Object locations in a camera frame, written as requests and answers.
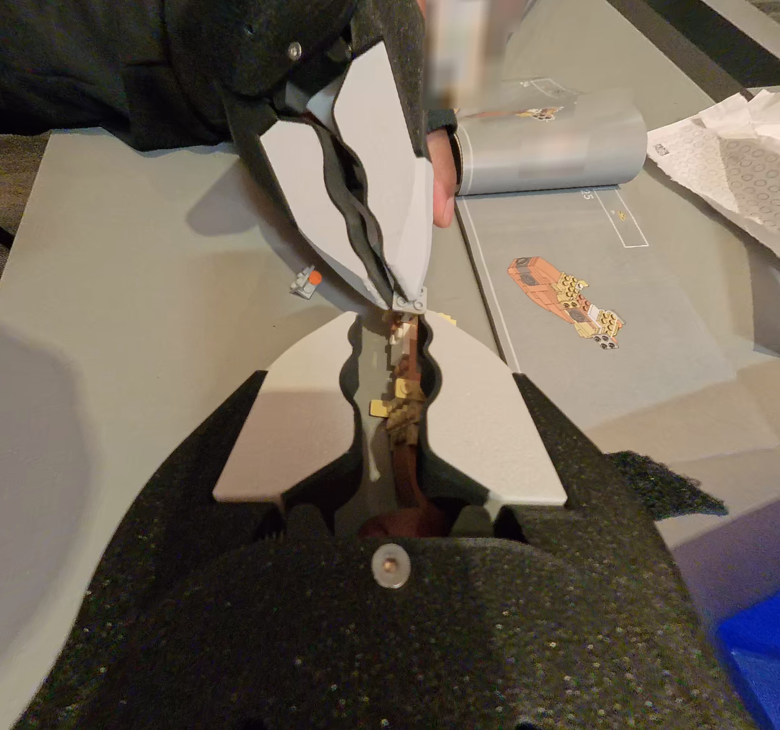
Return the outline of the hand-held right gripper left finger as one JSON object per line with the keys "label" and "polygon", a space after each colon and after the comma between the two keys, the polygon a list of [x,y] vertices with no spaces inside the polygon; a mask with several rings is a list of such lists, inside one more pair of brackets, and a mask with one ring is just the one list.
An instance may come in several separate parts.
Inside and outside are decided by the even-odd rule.
{"label": "hand-held right gripper left finger", "polygon": [[356,448],[361,473],[356,347],[358,315],[345,312],[312,331],[269,367],[213,497],[222,503],[291,503]]}

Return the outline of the orange tan brick model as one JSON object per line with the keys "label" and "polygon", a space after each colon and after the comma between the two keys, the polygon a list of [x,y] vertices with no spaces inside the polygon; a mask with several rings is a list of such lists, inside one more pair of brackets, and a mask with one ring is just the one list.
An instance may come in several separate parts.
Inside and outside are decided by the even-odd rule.
{"label": "orange tan brick model", "polygon": [[393,319],[392,399],[372,401],[370,412],[385,423],[397,508],[364,524],[362,537],[445,537],[453,525],[452,516],[425,496],[417,478],[420,422],[426,402],[419,329],[419,314],[396,315]]}

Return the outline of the blue plastic bin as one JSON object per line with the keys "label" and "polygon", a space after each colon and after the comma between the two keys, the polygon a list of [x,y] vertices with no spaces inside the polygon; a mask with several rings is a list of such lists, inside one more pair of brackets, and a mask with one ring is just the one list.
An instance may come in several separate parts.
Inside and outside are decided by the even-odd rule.
{"label": "blue plastic bin", "polygon": [[715,632],[722,661],[759,728],[779,728],[779,594],[724,619]]}

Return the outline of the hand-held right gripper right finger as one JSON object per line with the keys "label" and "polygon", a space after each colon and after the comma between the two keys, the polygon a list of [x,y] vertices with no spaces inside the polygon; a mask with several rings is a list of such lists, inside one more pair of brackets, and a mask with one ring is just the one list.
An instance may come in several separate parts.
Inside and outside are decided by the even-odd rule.
{"label": "hand-held right gripper right finger", "polygon": [[432,460],[422,469],[426,495],[487,509],[565,505],[566,490],[510,367],[440,314],[427,312],[424,326],[434,365],[422,420]]}

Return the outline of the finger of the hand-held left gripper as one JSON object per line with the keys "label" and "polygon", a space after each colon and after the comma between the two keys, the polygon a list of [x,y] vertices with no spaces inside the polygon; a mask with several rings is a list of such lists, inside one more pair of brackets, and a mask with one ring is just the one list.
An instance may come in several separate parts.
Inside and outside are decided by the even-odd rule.
{"label": "finger of the hand-held left gripper", "polygon": [[384,42],[353,59],[332,112],[363,168],[383,261],[400,292],[418,300],[431,257],[433,168],[415,153]]}
{"label": "finger of the hand-held left gripper", "polygon": [[280,119],[260,137],[301,235],[362,296],[389,309],[392,288],[372,249],[360,204],[348,189],[331,133]]}

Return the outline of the torn white paper bag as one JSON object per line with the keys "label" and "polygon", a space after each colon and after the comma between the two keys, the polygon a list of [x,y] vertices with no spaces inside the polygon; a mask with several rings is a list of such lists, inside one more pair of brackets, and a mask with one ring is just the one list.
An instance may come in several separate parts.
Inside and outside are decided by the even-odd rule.
{"label": "torn white paper bag", "polygon": [[779,256],[779,93],[735,94],[648,133],[673,181]]}

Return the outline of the grey instruction booklet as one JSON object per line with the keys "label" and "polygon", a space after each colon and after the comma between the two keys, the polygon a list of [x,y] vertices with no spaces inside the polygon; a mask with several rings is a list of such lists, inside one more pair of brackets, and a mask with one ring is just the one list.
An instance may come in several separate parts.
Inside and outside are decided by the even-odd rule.
{"label": "grey instruction booklet", "polygon": [[[511,78],[626,91],[649,128],[711,101],[608,0],[541,0],[509,57]],[[775,442],[745,375],[763,358],[737,331],[752,307],[745,241],[654,163],[619,189],[459,208],[502,354],[605,451],[671,463]],[[590,300],[621,317],[618,348],[577,337],[510,284],[510,261],[532,255],[585,280]]]}

